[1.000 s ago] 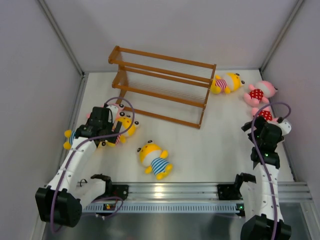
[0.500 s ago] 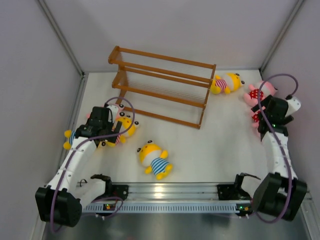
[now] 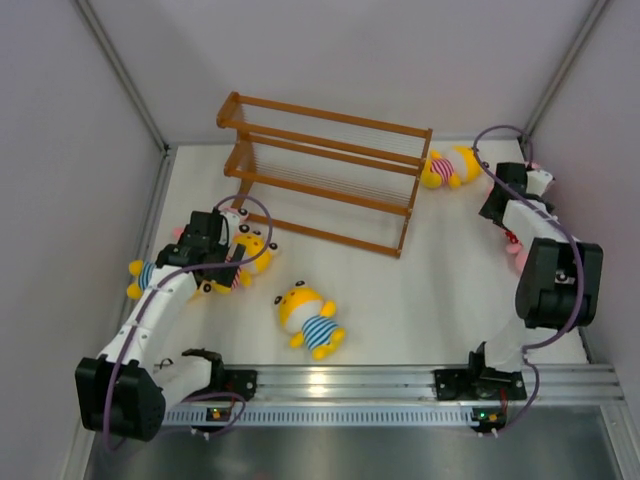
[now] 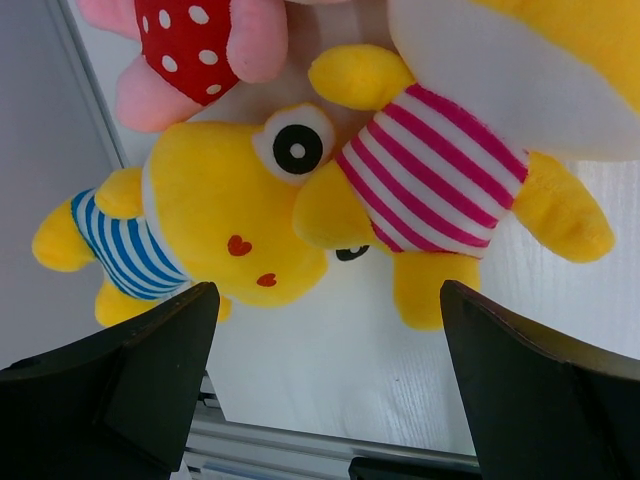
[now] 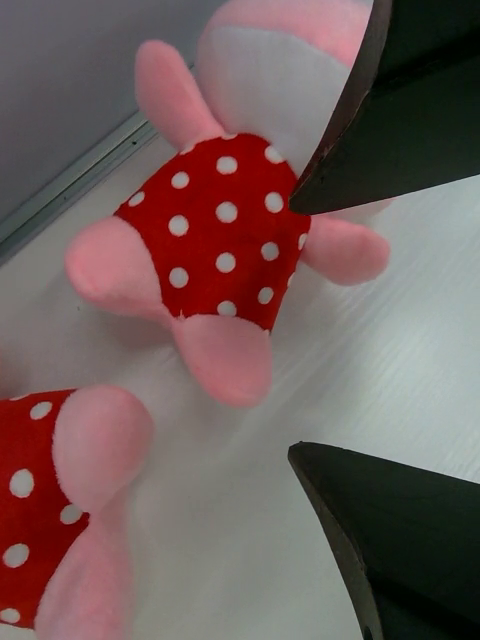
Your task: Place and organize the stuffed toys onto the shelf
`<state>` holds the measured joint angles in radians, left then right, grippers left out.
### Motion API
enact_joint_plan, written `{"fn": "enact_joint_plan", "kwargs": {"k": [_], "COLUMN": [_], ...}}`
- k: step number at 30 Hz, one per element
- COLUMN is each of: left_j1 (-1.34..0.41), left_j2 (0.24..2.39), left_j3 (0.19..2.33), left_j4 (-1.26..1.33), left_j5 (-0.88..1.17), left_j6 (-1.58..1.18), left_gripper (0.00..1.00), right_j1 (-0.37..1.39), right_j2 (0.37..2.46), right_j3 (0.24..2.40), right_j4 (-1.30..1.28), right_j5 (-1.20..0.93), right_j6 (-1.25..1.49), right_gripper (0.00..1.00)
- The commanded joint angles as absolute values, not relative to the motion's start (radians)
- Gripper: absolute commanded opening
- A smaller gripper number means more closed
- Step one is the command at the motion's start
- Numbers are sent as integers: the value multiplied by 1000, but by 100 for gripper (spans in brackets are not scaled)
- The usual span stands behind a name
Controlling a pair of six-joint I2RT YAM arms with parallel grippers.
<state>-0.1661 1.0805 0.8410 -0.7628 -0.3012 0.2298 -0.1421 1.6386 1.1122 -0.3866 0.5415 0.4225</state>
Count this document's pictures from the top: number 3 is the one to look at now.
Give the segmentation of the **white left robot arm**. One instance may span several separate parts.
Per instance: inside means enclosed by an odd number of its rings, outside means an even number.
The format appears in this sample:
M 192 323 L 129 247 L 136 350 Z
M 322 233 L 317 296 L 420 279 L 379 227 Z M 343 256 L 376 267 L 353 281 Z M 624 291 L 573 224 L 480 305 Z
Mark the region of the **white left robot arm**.
M 127 294 L 136 302 L 134 310 L 98 356 L 83 358 L 75 370 L 86 429 L 149 441 L 173 406 L 192 395 L 215 399 L 228 389 L 215 352 L 189 348 L 164 366 L 157 361 L 188 301 L 233 284 L 245 255 L 233 239 L 247 216 L 244 209 L 194 211 L 155 260 L 130 263 L 134 281 Z

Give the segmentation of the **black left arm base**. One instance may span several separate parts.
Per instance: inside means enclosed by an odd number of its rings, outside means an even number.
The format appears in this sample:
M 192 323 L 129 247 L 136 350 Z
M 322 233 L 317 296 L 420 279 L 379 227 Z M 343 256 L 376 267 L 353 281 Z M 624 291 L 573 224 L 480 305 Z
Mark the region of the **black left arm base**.
M 229 368 L 218 352 L 204 348 L 190 348 L 181 353 L 181 360 L 196 360 L 204 370 L 197 375 L 195 388 L 187 389 L 187 397 L 210 393 L 236 393 L 250 401 L 257 390 L 258 372 L 255 369 Z

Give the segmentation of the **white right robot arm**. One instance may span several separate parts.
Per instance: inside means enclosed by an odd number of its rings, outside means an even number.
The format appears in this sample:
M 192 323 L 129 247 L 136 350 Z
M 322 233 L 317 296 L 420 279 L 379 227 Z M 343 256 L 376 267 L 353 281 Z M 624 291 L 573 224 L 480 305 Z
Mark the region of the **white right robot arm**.
M 593 321 L 604 252 L 598 244 L 579 241 L 553 214 L 544 200 L 554 181 L 551 173 L 525 163 L 480 167 L 494 186 L 479 214 L 515 238 L 509 251 L 519 272 L 515 317 L 469 353 L 468 388 L 488 397 L 501 388 L 503 376 L 522 369 L 529 352 Z

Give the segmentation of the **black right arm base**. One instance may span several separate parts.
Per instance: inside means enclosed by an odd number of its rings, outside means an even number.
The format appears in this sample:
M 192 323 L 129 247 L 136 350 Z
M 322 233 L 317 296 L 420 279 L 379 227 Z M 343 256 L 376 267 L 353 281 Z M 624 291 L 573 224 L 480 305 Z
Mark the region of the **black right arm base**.
M 503 372 L 488 367 L 484 346 L 470 352 L 464 368 L 434 371 L 436 397 L 439 401 L 455 400 L 525 400 L 526 387 L 521 372 Z

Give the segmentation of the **pink toy red dots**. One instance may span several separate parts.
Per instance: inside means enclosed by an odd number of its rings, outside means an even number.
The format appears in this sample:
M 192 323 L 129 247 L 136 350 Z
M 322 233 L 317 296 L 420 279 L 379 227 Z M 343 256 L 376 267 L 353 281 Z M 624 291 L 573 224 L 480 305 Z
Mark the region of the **pink toy red dots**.
M 521 274 L 526 264 L 527 251 L 513 232 L 505 230 L 504 235 L 507 239 L 505 251 L 513 257 L 514 268 L 518 274 Z
M 528 194 L 542 196 L 555 181 L 554 176 L 550 172 L 535 162 L 526 164 L 526 175 L 526 192 Z
M 235 226 L 235 231 L 240 230 L 240 225 L 243 224 L 249 217 L 249 212 L 245 208 L 233 208 L 222 207 L 220 213 L 227 219 L 231 220 Z M 175 227 L 172 231 L 172 236 L 175 240 L 178 240 L 184 231 L 183 227 Z

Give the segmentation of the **yellow toy pink stripes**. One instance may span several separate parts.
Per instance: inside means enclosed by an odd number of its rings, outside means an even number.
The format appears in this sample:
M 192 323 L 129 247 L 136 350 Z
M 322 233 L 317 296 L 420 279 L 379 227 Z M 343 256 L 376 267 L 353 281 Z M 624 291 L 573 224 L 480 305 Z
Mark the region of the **yellow toy pink stripes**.
M 457 189 L 473 182 L 482 172 L 471 147 L 452 146 L 443 152 L 430 151 L 420 181 L 428 189 Z
M 266 242 L 259 230 L 252 230 L 248 224 L 241 224 L 235 234 L 230 253 L 233 254 L 237 246 L 244 246 L 243 258 L 254 258 L 249 263 L 240 266 L 235 274 L 231 289 L 238 286 L 249 287 L 255 276 L 263 273 L 279 254 L 279 245 L 273 241 Z

